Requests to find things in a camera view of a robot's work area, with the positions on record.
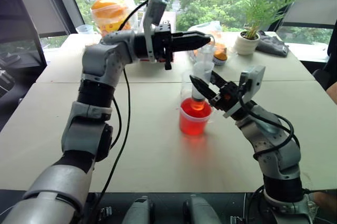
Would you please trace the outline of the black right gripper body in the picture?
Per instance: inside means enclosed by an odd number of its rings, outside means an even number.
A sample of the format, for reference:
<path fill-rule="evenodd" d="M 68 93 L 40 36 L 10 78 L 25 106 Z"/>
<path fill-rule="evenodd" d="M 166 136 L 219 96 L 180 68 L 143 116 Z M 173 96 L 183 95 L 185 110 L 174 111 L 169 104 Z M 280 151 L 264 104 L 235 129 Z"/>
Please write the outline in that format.
<path fill-rule="evenodd" d="M 238 103 L 237 84 L 232 81 L 224 81 L 214 83 L 214 85 L 219 88 L 219 91 L 209 100 L 209 104 L 217 110 L 229 111 Z"/>

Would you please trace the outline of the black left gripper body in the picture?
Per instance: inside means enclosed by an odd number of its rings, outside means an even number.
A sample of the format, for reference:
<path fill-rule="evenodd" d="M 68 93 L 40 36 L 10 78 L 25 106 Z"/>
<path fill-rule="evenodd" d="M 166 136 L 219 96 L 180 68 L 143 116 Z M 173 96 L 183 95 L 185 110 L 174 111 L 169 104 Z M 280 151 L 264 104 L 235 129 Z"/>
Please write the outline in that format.
<path fill-rule="evenodd" d="M 155 28 L 152 36 L 154 56 L 157 62 L 164 63 L 165 70 L 171 70 L 173 61 L 171 24 L 164 22 Z"/>

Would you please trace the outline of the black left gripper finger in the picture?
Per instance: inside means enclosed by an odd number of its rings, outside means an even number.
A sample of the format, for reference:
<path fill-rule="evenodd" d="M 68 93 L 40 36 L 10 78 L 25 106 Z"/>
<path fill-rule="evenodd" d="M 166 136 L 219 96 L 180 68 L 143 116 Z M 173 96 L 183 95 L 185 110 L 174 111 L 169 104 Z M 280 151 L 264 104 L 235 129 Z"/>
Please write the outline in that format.
<path fill-rule="evenodd" d="M 180 51 L 192 51 L 197 50 L 198 48 L 208 44 L 209 41 L 202 42 L 202 41 L 175 41 L 172 43 L 172 51 L 173 52 L 180 52 Z"/>
<path fill-rule="evenodd" d="M 171 34 L 174 41 L 210 41 L 211 37 L 200 31 L 176 32 Z"/>

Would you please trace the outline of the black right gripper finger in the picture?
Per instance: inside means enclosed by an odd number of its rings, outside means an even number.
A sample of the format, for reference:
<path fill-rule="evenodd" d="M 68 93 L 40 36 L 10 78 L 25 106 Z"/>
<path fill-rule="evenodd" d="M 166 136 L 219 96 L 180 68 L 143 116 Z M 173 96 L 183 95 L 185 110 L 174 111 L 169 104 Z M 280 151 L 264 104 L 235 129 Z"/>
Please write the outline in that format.
<path fill-rule="evenodd" d="M 212 71 L 210 83 L 217 87 L 223 87 L 227 83 L 227 81 L 219 76 L 215 71 Z"/>
<path fill-rule="evenodd" d="M 216 94 L 209 86 L 199 77 L 190 75 L 193 86 L 200 92 L 207 100 L 219 101 L 219 95 Z"/>

